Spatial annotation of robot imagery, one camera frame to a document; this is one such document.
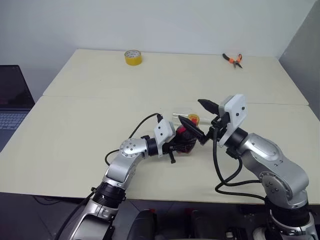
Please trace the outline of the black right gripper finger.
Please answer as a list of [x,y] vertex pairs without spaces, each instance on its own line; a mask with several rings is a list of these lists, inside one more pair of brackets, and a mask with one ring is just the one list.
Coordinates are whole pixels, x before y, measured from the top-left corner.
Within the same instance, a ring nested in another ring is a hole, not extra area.
[[181,115],[178,116],[180,123],[188,130],[201,145],[204,145],[208,141],[208,137],[205,133],[199,129],[195,123],[193,123],[190,119],[183,117]]
[[197,100],[202,107],[207,110],[208,112],[210,112],[211,114],[217,115],[219,116],[219,105],[216,104],[215,102],[212,102],[211,100],[208,99],[198,99]]

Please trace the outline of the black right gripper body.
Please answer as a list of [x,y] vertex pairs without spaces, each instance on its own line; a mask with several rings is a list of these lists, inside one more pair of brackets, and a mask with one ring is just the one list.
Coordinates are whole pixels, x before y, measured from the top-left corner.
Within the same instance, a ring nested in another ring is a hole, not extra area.
[[230,122],[230,115],[228,112],[222,116],[217,115],[212,121],[209,127],[207,137],[211,140],[214,139],[214,130],[217,131],[217,140],[220,140],[227,131],[227,124]]

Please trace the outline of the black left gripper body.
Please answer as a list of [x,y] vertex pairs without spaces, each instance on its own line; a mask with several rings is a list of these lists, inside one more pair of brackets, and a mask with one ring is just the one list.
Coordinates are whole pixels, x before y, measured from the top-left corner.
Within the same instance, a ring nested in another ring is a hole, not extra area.
[[180,147],[180,142],[176,138],[173,138],[171,141],[165,142],[162,145],[162,154],[169,155],[171,164],[176,163],[176,159],[174,157],[174,152],[178,152],[179,147]]

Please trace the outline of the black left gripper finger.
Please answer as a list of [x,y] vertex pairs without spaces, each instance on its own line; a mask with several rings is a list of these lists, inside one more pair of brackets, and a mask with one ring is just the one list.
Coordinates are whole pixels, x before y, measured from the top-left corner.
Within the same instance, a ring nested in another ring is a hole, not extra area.
[[194,141],[197,141],[197,138],[189,131],[178,132],[176,134],[177,143],[187,143],[187,142],[189,143]]
[[174,150],[178,153],[190,153],[194,147],[194,145],[178,145]]

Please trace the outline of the dark drink bottle red cap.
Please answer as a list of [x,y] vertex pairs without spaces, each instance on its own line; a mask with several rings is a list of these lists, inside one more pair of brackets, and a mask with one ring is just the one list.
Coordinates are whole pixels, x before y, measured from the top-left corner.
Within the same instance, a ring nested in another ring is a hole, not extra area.
[[195,147],[197,139],[183,125],[176,129],[174,150],[179,153],[188,154]]

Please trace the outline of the orange black pliers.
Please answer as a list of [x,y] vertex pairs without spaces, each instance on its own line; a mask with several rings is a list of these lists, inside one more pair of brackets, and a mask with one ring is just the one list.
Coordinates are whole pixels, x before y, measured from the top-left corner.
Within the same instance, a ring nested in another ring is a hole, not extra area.
[[225,53],[222,54],[222,57],[228,61],[230,64],[233,65],[234,68],[236,68],[236,66],[238,66],[239,68],[243,68],[241,65],[241,61],[242,61],[242,54],[238,54],[236,59],[233,59],[232,57],[227,56]]

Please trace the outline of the dark rounded shape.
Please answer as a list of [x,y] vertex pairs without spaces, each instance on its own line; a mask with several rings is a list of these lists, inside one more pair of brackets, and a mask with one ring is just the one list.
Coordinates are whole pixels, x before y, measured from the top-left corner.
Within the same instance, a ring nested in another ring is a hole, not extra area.
[[127,240],[155,240],[157,215],[152,209],[141,211],[134,219]]

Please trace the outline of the yellow tape roll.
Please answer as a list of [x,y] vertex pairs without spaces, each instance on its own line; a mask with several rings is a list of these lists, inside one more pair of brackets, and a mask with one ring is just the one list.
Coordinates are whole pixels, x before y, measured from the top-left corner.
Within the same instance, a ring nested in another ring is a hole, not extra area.
[[140,65],[143,61],[142,53],[139,50],[128,50],[124,53],[125,62],[130,66]]

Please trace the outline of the dark laptop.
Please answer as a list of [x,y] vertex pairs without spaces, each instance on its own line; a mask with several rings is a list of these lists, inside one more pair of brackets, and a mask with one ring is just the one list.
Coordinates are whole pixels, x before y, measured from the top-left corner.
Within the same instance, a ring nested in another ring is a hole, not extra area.
[[0,152],[34,107],[19,65],[0,65]]

